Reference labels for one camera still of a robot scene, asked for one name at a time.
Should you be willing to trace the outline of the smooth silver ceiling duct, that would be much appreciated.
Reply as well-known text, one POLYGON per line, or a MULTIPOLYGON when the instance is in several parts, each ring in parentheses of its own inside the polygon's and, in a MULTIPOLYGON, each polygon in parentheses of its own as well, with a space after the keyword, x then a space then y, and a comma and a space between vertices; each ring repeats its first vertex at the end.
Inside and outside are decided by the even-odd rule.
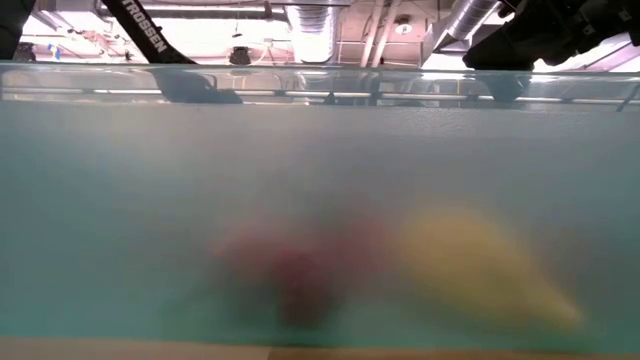
POLYGON ((456 0, 450 14, 434 24, 433 51, 466 41, 499 7, 499 0, 456 0))

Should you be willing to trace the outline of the grey ceiling conduit pipe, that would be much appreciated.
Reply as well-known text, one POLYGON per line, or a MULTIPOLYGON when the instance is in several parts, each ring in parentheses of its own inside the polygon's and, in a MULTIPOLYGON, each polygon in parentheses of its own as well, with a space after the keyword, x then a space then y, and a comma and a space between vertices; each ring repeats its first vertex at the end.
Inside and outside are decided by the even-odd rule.
POLYGON ((186 19, 241 19, 287 21, 283 8, 270 6, 161 6, 155 9, 158 17, 186 19))

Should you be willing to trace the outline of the black background device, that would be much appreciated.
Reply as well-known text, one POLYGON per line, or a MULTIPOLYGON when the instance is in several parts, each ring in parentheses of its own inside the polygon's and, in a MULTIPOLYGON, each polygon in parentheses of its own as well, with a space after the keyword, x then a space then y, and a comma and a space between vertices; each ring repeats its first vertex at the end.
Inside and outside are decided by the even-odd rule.
POLYGON ((19 42, 12 56, 12 60, 18 62, 35 62, 37 58, 34 47, 35 45, 31 42, 19 42))

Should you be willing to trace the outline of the green translucent plastic container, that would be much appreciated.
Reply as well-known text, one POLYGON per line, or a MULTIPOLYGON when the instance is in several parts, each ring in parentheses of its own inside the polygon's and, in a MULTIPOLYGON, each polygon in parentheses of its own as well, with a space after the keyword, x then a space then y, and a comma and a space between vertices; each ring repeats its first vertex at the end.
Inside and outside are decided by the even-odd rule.
POLYGON ((0 63, 0 336, 640 355, 640 74, 0 63), (425 300, 392 240, 442 206, 510 227, 584 326, 425 300), (279 320, 284 247, 331 262, 317 329, 279 320))

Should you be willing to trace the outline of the ribbed silver ceiling duct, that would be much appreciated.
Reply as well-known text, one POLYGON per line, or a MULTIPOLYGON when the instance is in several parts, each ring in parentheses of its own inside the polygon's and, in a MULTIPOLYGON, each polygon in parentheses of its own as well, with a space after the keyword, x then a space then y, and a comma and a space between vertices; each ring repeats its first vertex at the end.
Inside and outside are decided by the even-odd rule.
POLYGON ((334 60, 340 9, 319 5, 285 7, 297 62, 326 64, 334 60))

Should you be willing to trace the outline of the dark red toy cherry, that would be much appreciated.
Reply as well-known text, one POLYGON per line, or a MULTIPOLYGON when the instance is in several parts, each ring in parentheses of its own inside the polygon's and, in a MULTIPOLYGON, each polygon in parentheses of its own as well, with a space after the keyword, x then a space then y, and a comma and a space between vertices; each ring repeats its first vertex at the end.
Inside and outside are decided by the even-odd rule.
POLYGON ((331 262, 318 249, 284 247, 271 266, 278 317, 290 328, 317 329, 335 303, 331 262))

